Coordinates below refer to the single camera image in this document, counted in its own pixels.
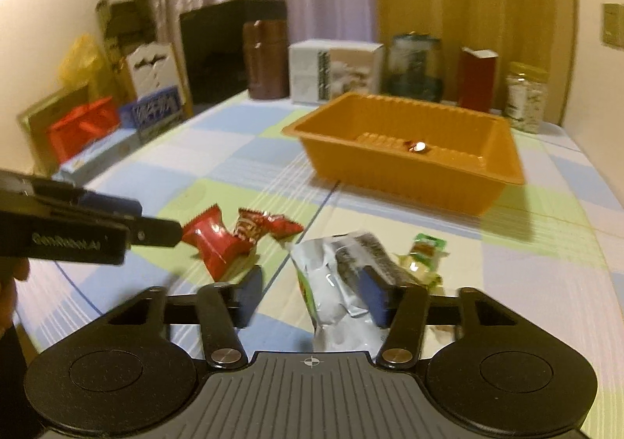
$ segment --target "black circular disc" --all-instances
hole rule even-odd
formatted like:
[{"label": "black circular disc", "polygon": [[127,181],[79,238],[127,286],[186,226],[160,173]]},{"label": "black circular disc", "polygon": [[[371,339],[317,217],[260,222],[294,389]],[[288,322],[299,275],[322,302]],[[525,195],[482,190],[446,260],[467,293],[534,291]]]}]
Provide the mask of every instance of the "black circular disc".
[{"label": "black circular disc", "polygon": [[192,359],[158,337],[98,332],[44,351],[24,381],[30,404],[76,435],[126,435],[176,412],[196,384]]},{"label": "black circular disc", "polygon": [[516,329],[494,330],[431,359],[426,385],[436,403],[490,437],[550,437],[582,423],[597,391],[589,363],[550,335],[528,342]]}]

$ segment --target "jar with white contents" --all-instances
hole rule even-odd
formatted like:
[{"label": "jar with white contents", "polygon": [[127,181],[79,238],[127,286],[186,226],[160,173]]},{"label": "jar with white contents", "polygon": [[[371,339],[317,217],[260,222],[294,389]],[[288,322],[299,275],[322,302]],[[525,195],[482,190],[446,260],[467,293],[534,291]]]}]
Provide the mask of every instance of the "jar with white contents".
[{"label": "jar with white contents", "polygon": [[548,72],[520,62],[509,64],[505,116],[512,127],[537,134],[548,101]]}]

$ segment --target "red candy package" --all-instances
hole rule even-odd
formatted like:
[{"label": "red candy package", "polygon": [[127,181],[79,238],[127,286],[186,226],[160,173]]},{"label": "red candy package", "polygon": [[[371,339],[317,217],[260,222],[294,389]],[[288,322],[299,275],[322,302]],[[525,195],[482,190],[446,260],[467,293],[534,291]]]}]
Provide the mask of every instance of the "red candy package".
[{"label": "red candy package", "polygon": [[248,208],[238,209],[238,223],[236,228],[253,226],[256,227],[254,233],[259,234],[260,238],[266,233],[271,233],[271,236],[280,239],[287,236],[296,235],[303,231],[303,226],[294,220],[290,220],[285,215],[272,214],[269,212],[258,212],[256,210],[249,210]]},{"label": "red candy package", "polygon": [[231,234],[223,225],[221,209],[212,205],[183,227],[182,241],[197,247],[215,281],[221,279],[232,261],[249,254],[255,243]]}]

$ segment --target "human hand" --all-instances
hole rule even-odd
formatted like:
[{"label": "human hand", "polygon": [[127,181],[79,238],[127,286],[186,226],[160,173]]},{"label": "human hand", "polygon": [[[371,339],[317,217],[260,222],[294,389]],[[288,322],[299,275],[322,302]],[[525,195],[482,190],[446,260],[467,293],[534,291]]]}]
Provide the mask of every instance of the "human hand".
[{"label": "human hand", "polygon": [[29,271],[25,258],[0,258],[0,275],[10,275],[0,282],[0,337],[13,324],[13,311],[18,300],[15,279],[28,279]]}]

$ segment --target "table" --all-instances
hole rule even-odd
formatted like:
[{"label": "table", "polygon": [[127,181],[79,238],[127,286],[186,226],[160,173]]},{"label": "table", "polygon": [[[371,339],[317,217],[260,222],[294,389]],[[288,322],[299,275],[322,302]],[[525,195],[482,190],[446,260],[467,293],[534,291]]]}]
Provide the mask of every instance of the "table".
[{"label": "table", "polygon": [[[389,252],[405,252],[419,232],[448,241],[440,264],[447,294],[483,289],[573,346],[594,366],[599,390],[584,430],[624,438],[624,209],[560,127],[539,136],[514,132],[526,186],[509,187],[475,219],[316,177],[302,146],[282,127],[308,111],[289,101],[251,101],[245,93],[170,131],[117,164],[90,187],[134,197],[145,215],[184,223],[213,203],[232,227],[239,206],[285,213],[304,238],[370,230]],[[311,350],[313,328],[294,266],[269,236],[256,260],[264,296],[240,337],[256,350]],[[122,267],[32,261],[19,284],[18,314],[39,349],[59,341],[142,289],[192,293],[211,282],[197,251],[134,247]],[[202,357],[198,328],[179,326],[173,341]],[[431,335],[423,357],[442,345]]]}]

